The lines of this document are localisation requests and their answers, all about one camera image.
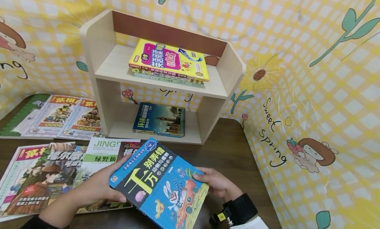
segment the person's right hand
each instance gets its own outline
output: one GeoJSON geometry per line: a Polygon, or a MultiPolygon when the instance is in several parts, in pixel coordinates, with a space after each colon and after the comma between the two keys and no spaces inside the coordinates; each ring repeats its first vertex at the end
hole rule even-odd
{"type": "Polygon", "coordinates": [[[224,202],[235,200],[243,194],[232,181],[218,171],[205,167],[197,167],[197,169],[203,172],[204,175],[194,174],[194,179],[208,183],[210,192],[217,197],[223,198],[224,202]]]}

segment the yellow book cover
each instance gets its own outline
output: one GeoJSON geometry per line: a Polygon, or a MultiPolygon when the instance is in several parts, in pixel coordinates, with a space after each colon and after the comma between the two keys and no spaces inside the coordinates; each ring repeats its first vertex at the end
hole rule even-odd
{"type": "Polygon", "coordinates": [[[210,80],[202,53],[140,39],[129,66],[174,77],[210,80]]]}

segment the wooden table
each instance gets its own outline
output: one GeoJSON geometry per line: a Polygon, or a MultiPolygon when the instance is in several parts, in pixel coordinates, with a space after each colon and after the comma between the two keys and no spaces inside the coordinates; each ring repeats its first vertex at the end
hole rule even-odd
{"type": "MultiPolygon", "coordinates": [[[[0,128],[15,110],[0,121],[0,128]]],[[[47,140],[0,139],[0,172],[5,169],[18,146],[46,144],[47,140]]],[[[259,215],[270,229],[281,228],[277,215],[270,201],[264,182],[260,176],[250,147],[241,125],[232,119],[219,119],[210,137],[203,146],[189,144],[165,143],[169,149],[195,166],[210,167],[224,174],[246,192],[259,211],[259,215]]],[[[208,219],[222,210],[222,201],[211,195],[207,196],[198,216],[195,228],[211,228],[208,219]]],[[[3,222],[0,229],[20,228],[30,217],[3,222]]],[[[125,229],[157,228],[137,209],[121,209],[109,212],[82,214],[74,217],[71,229],[125,229]]],[[[228,228],[226,223],[220,228],[228,228]]]]}

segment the finger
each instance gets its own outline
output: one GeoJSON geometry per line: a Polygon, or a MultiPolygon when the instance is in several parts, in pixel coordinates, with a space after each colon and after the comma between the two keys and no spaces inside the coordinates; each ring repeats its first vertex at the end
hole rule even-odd
{"type": "Polygon", "coordinates": [[[207,183],[210,183],[210,181],[211,181],[211,177],[208,176],[208,175],[198,175],[198,174],[194,174],[194,175],[193,175],[193,178],[196,179],[197,181],[200,181],[200,182],[207,182],[207,183]]]}
{"type": "Polygon", "coordinates": [[[107,166],[105,169],[107,169],[107,171],[110,174],[112,174],[114,171],[119,169],[130,157],[131,157],[131,155],[125,156],[122,159],[120,159],[119,161],[113,163],[112,165],[107,166]]]}
{"type": "Polygon", "coordinates": [[[195,167],[196,169],[200,170],[203,174],[209,175],[212,172],[211,168],[206,167],[195,167]]]}
{"type": "Polygon", "coordinates": [[[122,194],[121,192],[119,192],[117,190],[111,189],[111,188],[107,191],[106,198],[111,199],[111,200],[115,200],[117,202],[122,202],[122,203],[125,203],[127,201],[124,194],[122,194]]]}

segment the cartoon car illustration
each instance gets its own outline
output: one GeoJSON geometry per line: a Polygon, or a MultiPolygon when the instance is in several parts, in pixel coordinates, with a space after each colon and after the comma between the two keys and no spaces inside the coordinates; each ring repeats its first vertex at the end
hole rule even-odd
{"type": "Polygon", "coordinates": [[[177,211],[177,224],[175,225],[177,229],[184,226],[187,215],[193,212],[192,205],[197,192],[197,184],[191,180],[186,181],[183,189],[186,190],[186,197],[182,207],[177,211]]]}

